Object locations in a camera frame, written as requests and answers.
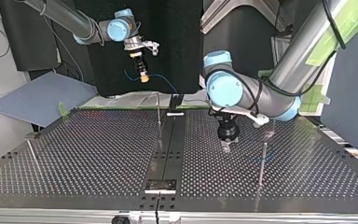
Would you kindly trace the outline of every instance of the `black backdrop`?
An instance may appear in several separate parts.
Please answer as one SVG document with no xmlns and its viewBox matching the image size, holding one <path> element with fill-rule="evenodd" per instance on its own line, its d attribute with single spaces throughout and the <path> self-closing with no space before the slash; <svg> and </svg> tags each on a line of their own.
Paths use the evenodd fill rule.
<svg viewBox="0 0 358 224">
<path fill-rule="evenodd" d="M 142 23 L 140 33 L 146 40 L 160 44 L 154 57 L 146 50 L 149 74 L 165 76 L 181 93 L 194 93 L 199 88 L 202 58 L 200 35 L 201 0 L 75 0 L 76 8 L 96 21 L 111 20 L 115 11 L 131 8 Z M 130 81 L 124 70 L 138 77 L 134 61 L 122 43 L 107 42 L 104 47 L 88 47 L 98 92 L 102 96 L 130 91 L 162 91 L 173 93 L 166 81 L 151 77 L 148 83 Z"/>
</svg>

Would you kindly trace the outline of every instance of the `orange tool tip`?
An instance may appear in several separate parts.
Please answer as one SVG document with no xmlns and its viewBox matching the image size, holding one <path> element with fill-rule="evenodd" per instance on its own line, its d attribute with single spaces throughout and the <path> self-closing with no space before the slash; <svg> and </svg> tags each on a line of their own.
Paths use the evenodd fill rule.
<svg viewBox="0 0 358 224">
<path fill-rule="evenodd" d="M 141 82 L 148 82 L 149 76 L 141 76 Z"/>
</svg>

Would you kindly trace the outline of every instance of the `blue joint cap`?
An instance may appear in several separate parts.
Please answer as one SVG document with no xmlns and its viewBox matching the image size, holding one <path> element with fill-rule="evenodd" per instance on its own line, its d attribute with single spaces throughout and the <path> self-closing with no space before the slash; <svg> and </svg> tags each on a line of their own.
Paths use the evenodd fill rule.
<svg viewBox="0 0 358 224">
<path fill-rule="evenodd" d="M 243 95 L 241 82 L 223 71 L 215 72 L 208 78 L 207 91 L 213 103 L 222 107 L 236 105 Z"/>
<path fill-rule="evenodd" d="M 231 63 L 231 54 L 226 50 L 218 50 L 207 54 L 204 57 L 204 67 L 208 67 L 217 63 Z"/>
<path fill-rule="evenodd" d="M 116 42 L 127 39 L 131 34 L 130 25 L 122 19 L 114 19 L 107 26 L 107 34 Z"/>
<path fill-rule="evenodd" d="M 124 16 L 132 16 L 132 10 L 129 8 L 122 9 L 120 11 L 115 12 L 115 18 L 124 17 Z"/>
<path fill-rule="evenodd" d="M 292 106 L 279 117 L 275 118 L 280 121 L 288 121 L 293 119 L 298 114 L 298 109 L 301 106 L 301 99 L 297 96 Z"/>
</svg>

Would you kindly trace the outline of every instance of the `perforated breadboard table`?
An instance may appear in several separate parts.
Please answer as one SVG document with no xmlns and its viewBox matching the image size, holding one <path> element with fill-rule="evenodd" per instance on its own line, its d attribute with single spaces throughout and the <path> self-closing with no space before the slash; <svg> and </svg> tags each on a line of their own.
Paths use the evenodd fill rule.
<svg viewBox="0 0 358 224">
<path fill-rule="evenodd" d="M 0 208 L 358 214 L 358 160 L 304 118 L 255 129 L 225 153 L 205 110 L 79 110 L 0 159 Z M 263 143 L 268 143 L 259 187 Z M 145 194 L 148 179 L 176 194 Z"/>
</svg>

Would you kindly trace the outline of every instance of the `blue board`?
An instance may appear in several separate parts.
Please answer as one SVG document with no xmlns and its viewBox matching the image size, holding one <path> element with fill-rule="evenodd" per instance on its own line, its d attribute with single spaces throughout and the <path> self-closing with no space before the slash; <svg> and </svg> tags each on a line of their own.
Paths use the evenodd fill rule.
<svg viewBox="0 0 358 224">
<path fill-rule="evenodd" d="M 89 84 L 49 72 L 0 98 L 0 113 L 47 127 L 61 116 L 60 102 L 69 111 L 96 93 Z"/>
</svg>

